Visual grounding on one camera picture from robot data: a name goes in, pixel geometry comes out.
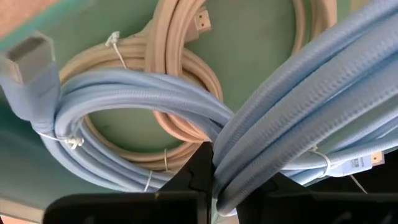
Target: white cable tie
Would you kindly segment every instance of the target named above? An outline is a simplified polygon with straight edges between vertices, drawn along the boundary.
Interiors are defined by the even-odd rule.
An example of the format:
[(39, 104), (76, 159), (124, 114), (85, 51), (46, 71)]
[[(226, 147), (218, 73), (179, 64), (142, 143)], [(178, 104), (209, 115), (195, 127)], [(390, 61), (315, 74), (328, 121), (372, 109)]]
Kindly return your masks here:
[(329, 159), (324, 153), (318, 152), (317, 149), (318, 149), (318, 146), (314, 146), (314, 147), (310, 150), (310, 152), (312, 152), (312, 153), (314, 153), (314, 154), (316, 154), (316, 155), (318, 155), (318, 156), (322, 156), (322, 158), (324, 158), (324, 159), (326, 160), (326, 170), (325, 170), (325, 173), (323, 173), (322, 176), (318, 177), (318, 178), (322, 178), (322, 177), (325, 177), (325, 176), (327, 175), (328, 171), (330, 170), (331, 161), (330, 161), (330, 159)]
[(116, 43), (118, 42), (119, 38), (120, 38), (120, 32), (119, 32), (119, 31), (113, 32), (113, 33), (108, 37), (108, 39), (106, 40), (105, 46), (109, 47), (109, 46), (112, 44), (114, 51), (115, 51), (116, 54), (118, 55), (120, 61), (122, 61), (123, 67), (124, 67), (125, 69), (127, 69), (126, 63), (124, 63), (123, 57), (122, 57), (122, 55), (120, 54), (120, 51), (119, 51), (119, 49), (118, 49), (118, 46), (116, 45)]
[(166, 172), (169, 171), (169, 168), (167, 167), (167, 149), (164, 149), (164, 168)]
[(149, 177), (148, 177), (147, 184), (145, 185), (144, 192), (147, 192), (147, 191), (148, 191), (149, 184), (150, 184), (150, 180), (151, 180), (151, 178), (152, 178), (152, 173), (153, 173), (152, 171), (149, 171)]
[(83, 143), (85, 142), (85, 140), (83, 138), (66, 138), (66, 139), (58, 139), (58, 138), (54, 138), (51, 137), (49, 135), (43, 134), (43, 133), (37, 133), (40, 136), (43, 136), (45, 138), (54, 140), (54, 141), (59, 141), (59, 142), (65, 142), (67, 144), (71, 144), (71, 148), (72, 150), (75, 150), (78, 146), (82, 146)]
[(365, 193), (368, 194), (368, 192), (365, 190), (365, 188), (359, 183), (359, 181), (354, 177), (354, 175), (350, 175), (351, 179), (355, 182), (355, 184)]

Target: black plastic part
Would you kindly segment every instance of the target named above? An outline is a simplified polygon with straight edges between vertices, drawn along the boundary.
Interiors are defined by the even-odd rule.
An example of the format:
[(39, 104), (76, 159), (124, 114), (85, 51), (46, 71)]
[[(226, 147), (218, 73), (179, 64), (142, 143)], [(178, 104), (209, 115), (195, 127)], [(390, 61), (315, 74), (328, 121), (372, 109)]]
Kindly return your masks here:
[(212, 157), (211, 144), (202, 144), (182, 170), (156, 193), (58, 199), (46, 209), (43, 224), (210, 223)]
[(312, 192), (276, 174), (237, 210), (240, 224), (398, 223), (398, 195)]

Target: cable connector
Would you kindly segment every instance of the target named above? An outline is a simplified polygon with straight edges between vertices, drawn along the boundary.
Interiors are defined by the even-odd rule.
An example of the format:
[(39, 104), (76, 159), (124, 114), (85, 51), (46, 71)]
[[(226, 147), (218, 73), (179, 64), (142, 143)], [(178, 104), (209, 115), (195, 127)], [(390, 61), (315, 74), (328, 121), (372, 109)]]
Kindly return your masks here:
[(0, 57), (0, 85), (13, 112), (30, 121), (38, 132), (50, 130), (60, 94), (51, 39), (41, 34), (28, 37)]
[(195, 17), (191, 21), (187, 35), (185, 36), (185, 42), (191, 42), (199, 39), (199, 35), (203, 32), (211, 30), (211, 22), (209, 12), (206, 7), (201, 7), (195, 14)]

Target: blue connector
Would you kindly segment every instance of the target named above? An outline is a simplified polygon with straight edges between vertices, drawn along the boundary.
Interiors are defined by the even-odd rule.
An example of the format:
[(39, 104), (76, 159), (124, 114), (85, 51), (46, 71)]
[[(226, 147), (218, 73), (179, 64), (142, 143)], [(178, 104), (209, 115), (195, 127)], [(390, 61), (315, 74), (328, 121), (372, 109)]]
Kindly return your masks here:
[(0, 85), (13, 112), (40, 133), (53, 127), (60, 97), (60, 80), (52, 41), (32, 36), (0, 59)]

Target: beige connector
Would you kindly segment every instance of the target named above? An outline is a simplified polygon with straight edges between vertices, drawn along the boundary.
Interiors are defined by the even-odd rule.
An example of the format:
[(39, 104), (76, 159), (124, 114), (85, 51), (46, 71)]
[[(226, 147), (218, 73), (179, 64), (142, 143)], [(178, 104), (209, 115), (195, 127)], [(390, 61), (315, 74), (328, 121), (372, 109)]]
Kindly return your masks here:
[(185, 36), (185, 42), (197, 40), (202, 32), (206, 32), (209, 30), (211, 30), (209, 12), (205, 7), (202, 7), (195, 14), (195, 17), (188, 27), (187, 36)]
[(377, 166), (384, 164), (384, 153), (383, 152), (377, 152), (372, 154), (372, 165)]
[(211, 30), (209, 12), (206, 8), (201, 8), (193, 19), (199, 33)]

